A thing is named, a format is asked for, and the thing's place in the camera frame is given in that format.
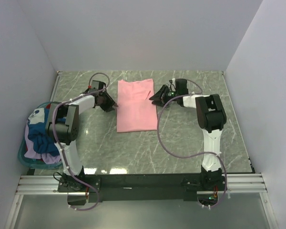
folded pink cloth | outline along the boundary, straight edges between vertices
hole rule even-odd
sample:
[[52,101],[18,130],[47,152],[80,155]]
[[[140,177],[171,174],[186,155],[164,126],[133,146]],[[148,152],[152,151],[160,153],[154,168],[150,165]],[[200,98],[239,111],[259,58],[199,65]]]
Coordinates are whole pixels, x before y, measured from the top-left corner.
[[153,80],[118,81],[118,133],[157,130],[157,109],[149,98],[153,96]]

white wall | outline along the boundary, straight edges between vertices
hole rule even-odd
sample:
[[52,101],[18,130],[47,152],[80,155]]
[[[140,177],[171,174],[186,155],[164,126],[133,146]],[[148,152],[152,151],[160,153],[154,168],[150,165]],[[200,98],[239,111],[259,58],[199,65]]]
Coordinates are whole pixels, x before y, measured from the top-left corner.
[[286,229],[286,0],[264,0],[226,80],[253,165]]
[[49,99],[56,72],[16,0],[0,0],[0,229],[24,170],[17,152],[32,110]]
[[18,0],[56,70],[225,70],[262,0]]

blue cloth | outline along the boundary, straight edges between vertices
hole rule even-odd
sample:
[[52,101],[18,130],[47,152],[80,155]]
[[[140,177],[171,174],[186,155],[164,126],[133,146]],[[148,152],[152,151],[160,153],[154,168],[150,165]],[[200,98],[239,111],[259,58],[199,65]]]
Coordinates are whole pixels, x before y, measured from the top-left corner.
[[38,154],[49,153],[52,156],[58,156],[59,151],[45,131],[49,116],[48,108],[38,108],[28,118],[28,139],[34,143],[33,149]]

laundry basket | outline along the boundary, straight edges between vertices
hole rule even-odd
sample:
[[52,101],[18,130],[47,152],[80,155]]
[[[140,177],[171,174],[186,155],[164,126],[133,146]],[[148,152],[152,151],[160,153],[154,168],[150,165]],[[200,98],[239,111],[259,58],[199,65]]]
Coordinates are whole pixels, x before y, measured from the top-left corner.
[[[38,108],[45,108],[50,102],[43,103],[38,106]],[[62,165],[62,161],[55,164],[45,164],[42,160],[26,158],[24,154],[27,152],[25,138],[21,142],[18,151],[18,160],[26,167],[36,168],[36,169],[54,169]]]

marble table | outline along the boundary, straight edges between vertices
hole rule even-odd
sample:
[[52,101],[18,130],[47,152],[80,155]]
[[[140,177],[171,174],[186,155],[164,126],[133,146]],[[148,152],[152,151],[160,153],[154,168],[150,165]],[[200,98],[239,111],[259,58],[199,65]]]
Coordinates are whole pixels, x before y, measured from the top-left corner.
[[[96,71],[59,72],[52,98],[65,101],[86,90],[88,80]],[[221,138],[221,158],[229,173],[252,172],[248,153],[232,107],[231,99],[220,71],[102,71],[110,76],[109,95],[117,100],[119,80],[140,81],[153,78],[154,90],[172,78],[197,82],[204,94],[219,94],[227,115]],[[96,80],[106,81],[104,76]],[[199,91],[188,83],[189,91]],[[163,113],[160,133],[168,149],[179,155],[189,155],[204,149],[203,133],[196,110],[172,104]],[[80,115],[77,148],[86,174],[150,174],[196,173],[201,171],[203,156],[178,159],[167,154],[158,143],[156,131],[117,133],[116,112],[101,108],[89,109]],[[36,175],[52,175],[55,170],[36,170]]]

